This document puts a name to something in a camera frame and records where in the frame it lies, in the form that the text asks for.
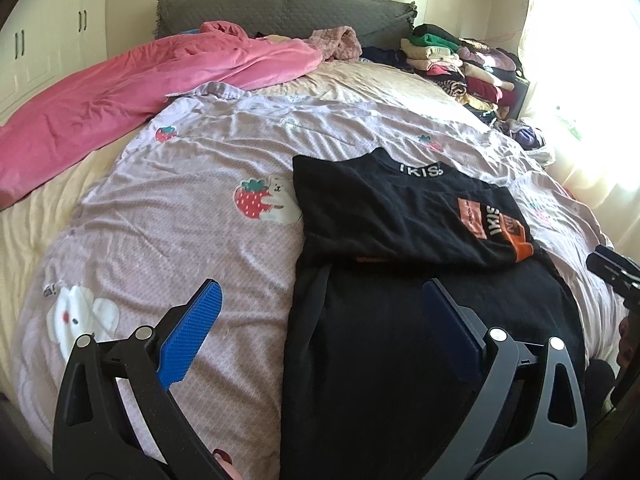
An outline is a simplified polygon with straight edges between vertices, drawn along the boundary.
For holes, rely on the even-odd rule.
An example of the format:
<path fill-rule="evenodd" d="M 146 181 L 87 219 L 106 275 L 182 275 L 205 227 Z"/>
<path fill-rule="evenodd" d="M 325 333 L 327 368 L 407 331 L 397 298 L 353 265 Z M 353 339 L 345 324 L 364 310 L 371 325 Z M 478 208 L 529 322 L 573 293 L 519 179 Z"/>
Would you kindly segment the person's right hand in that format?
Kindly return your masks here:
<path fill-rule="evenodd" d="M 632 314 L 626 315 L 618 326 L 620 334 L 620 342 L 618 343 L 618 352 L 616 362 L 620 370 L 626 370 L 634 357 L 639 344 L 639 336 L 636 328 L 638 320 Z"/>

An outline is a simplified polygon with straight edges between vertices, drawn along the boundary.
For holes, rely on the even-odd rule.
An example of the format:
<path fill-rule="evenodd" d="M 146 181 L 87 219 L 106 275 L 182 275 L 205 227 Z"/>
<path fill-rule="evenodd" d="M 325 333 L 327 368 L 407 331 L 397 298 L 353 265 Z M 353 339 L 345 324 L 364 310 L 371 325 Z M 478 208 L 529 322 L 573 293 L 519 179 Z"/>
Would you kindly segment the person's left hand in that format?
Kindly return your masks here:
<path fill-rule="evenodd" d="M 216 458 L 218 464 L 224 468 L 224 471 L 228 474 L 228 476 L 233 480 L 242 480 L 242 476 L 239 471 L 237 471 L 233 464 L 231 456 L 221 448 L 215 448 L 213 452 L 213 456 Z"/>

